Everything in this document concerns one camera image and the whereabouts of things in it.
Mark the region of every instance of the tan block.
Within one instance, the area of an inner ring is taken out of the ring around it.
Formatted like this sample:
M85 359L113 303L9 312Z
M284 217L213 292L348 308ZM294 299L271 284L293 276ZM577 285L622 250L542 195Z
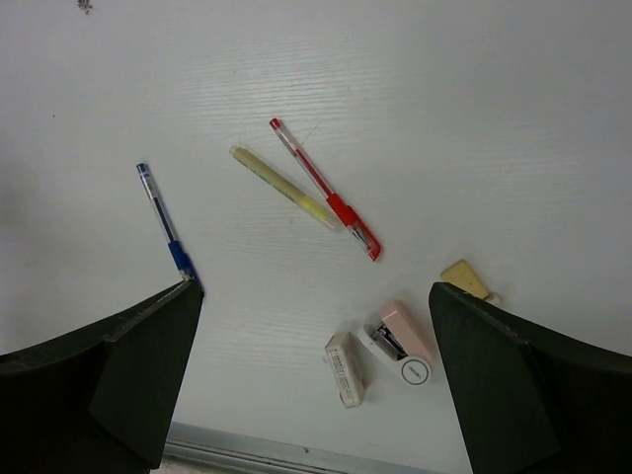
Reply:
M464 260L459 260L449 269L444 270L441 273L441 278L478 298L485 299L490 295L485 283L476 276L470 265Z

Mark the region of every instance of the red pen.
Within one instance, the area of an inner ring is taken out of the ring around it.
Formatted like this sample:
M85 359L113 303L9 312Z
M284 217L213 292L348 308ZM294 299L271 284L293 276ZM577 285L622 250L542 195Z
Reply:
M307 176L311 178L316 187L323 193L327 204L336 212L336 215L338 215L345 227L357 238L366 254L375 262L382 253L382 246L370 229L362 219L360 219L354 209L350 205L347 205L327 181L325 181L323 175L318 172L316 166L314 166L312 161L307 157L307 153L301 149L283 122L278 118L273 118L270 120L270 126L283 145L285 145L287 151L296 159L298 164L305 170L305 173L307 173Z

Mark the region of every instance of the black speck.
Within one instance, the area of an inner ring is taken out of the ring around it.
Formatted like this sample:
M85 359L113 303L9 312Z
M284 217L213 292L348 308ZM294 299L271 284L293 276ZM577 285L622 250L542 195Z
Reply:
M90 15L90 13L92 12L92 5L90 5L90 0L77 0L77 6L86 15Z

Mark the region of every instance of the pen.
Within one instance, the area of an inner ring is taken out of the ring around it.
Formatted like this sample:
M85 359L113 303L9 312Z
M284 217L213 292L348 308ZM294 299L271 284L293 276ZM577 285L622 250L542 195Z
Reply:
M275 188L286 198L294 202L306 213L325 225L328 229L336 231L340 228L340 224L337 222L338 219L332 215L327 207L321 205L317 200L301 191L250 151L241 146L233 146L230 149L230 154L238 162Z
M149 168L146 164L140 163L136 165L136 170L138 170L140 181L142 181L145 191L147 192L147 197L156 211L158 222L160 222L162 232L165 234L167 246L169 247L169 251L171 252L171 256L176 263L176 267L178 268L180 275L183 279L192 279L199 283L198 274L196 273L194 264L178 240L176 231L169 220L167 211L165 210L165 205L160 198L160 193L158 193L158 188L156 187L154 179L149 172Z
M325 181L325 178L318 172L316 166L307 157L307 153L302 150L283 122L278 118L273 118L270 120L270 126L283 145L285 145L287 151L296 159L305 173L307 173L307 176L311 178L316 187L325 196L327 204L336 212L343 225L347 227L358 240L365 253L375 262L382 253L382 246L368 226L360 219L356 211L350 205L347 205L329 183Z

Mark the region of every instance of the stapler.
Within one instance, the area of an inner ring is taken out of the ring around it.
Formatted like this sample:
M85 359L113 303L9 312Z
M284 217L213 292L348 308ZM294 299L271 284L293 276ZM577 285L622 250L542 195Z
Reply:
M379 311L377 326L364 324L357 337L384 365L406 384L420 386L433 373L433 355L401 301L391 301Z

